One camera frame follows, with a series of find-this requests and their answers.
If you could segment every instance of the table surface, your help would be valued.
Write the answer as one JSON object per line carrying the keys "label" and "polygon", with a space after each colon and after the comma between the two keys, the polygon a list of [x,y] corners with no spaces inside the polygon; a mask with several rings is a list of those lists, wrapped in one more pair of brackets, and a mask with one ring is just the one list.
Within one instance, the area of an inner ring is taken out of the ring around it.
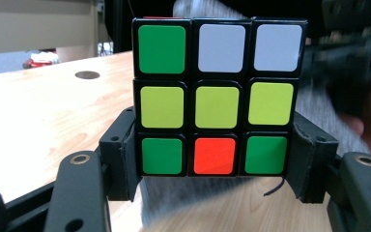
{"label": "table surface", "polygon": [[[99,78],[81,79],[81,71]],[[0,73],[0,193],[6,202],[55,180],[67,155],[94,150],[133,105],[132,54]],[[331,231],[327,202],[302,204],[280,178],[257,178],[229,192],[141,225],[141,195],[110,202],[113,231]]]}

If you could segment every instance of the cube face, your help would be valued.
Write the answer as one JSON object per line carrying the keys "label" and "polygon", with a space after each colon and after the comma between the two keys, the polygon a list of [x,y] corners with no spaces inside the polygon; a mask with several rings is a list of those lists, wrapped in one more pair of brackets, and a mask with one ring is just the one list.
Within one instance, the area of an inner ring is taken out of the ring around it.
{"label": "cube face", "polygon": [[257,28],[253,67],[257,71],[293,72],[299,66],[302,28],[263,24]]}
{"label": "cube face", "polygon": [[251,175],[281,174],[286,153],[286,137],[251,136],[246,143],[244,172]]}
{"label": "cube face", "polygon": [[140,90],[144,128],[178,129],[184,124],[185,93],[180,87],[148,86]]}
{"label": "cube face", "polygon": [[149,175],[176,175],[183,171],[183,141],[177,138],[144,138],[142,170]]}
{"label": "cube face", "polygon": [[132,25],[142,175],[284,175],[306,20],[136,18]]}
{"label": "cube face", "polygon": [[291,83],[254,82],[249,97],[251,125],[285,126],[290,122],[294,100]]}
{"label": "cube face", "polygon": [[240,25],[200,27],[198,68],[201,72],[238,73],[243,69],[246,30]]}
{"label": "cube face", "polygon": [[186,30],[182,26],[143,25],[138,29],[143,73],[182,73],[186,68]]}
{"label": "cube face", "polygon": [[237,125],[240,90],[200,86],[195,97],[195,125],[199,129],[232,129]]}
{"label": "cube face", "polygon": [[234,170],[233,138],[201,137],[195,140],[193,171],[201,175],[228,175]]}

